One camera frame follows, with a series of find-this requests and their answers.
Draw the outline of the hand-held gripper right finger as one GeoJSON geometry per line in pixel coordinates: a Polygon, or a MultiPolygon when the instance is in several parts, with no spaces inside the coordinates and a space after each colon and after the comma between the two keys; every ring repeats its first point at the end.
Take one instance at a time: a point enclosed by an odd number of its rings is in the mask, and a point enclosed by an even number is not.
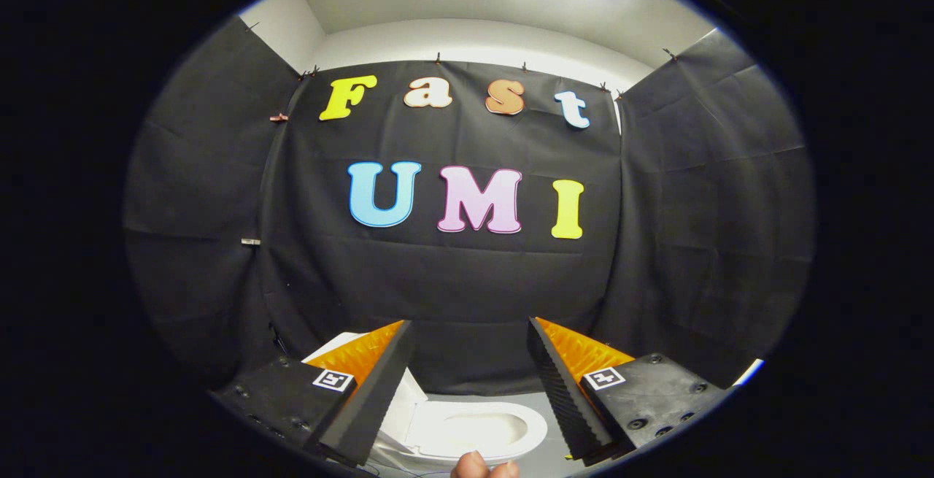
{"type": "Polygon", "coordinates": [[[539,316],[528,319],[527,348],[571,458],[584,464],[660,444],[730,395],[667,355],[624,354],[539,316]]]}

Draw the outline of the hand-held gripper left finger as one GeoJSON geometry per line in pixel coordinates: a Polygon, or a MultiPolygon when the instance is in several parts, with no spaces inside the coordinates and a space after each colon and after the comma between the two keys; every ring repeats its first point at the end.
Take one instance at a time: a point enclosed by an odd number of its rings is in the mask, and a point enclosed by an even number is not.
{"type": "Polygon", "coordinates": [[[281,356],[213,393],[277,444],[347,467],[363,465],[414,352],[399,320],[307,361],[281,356]]]}

